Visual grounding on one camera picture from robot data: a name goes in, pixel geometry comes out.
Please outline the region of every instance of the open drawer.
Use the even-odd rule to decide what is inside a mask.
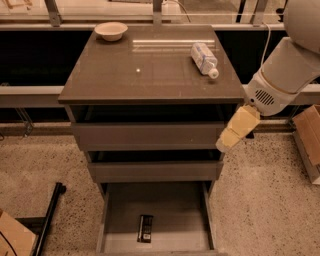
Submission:
[[[215,148],[223,129],[223,122],[72,124],[82,151]]]
[[[96,183],[152,181],[215,181],[223,162],[212,150],[97,152],[88,164]]]
[[[138,242],[141,215],[151,242]],[[97,255],[218,255],[211,216],[202,182],[108,184]]]

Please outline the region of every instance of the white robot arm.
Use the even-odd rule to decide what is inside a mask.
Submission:
[[[244,86],[246,106],[229,121],[216,143],[226,152],[250,133],[260,115],[271,116],[289,105],[320,76],[320,0],[289,0],[284,37],[265,63]]]

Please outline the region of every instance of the bowl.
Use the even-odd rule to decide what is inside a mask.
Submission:
[[[121,22],[107,22],[97,25],[94,31],[106,41],[117,41],[127,29],[127,25]]]

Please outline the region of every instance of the plastic bottle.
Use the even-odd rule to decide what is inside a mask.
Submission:
[[[219,76],[218,60],[205,43],[194,43],[191,48],[191,56],[202,75],[208,75],[212,79]]]

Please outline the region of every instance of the drawer cabinet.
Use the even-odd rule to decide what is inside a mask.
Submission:
[[[223,167],[215,143],[243,92],[212,27],[132,25],[119,41],[96,39],[59,102],[105,200],[97,255],[223,255],[208,195]],[[187,50],[200,41],[218,59],[215,80]],[[151,243],[137,241],[144,214]]]

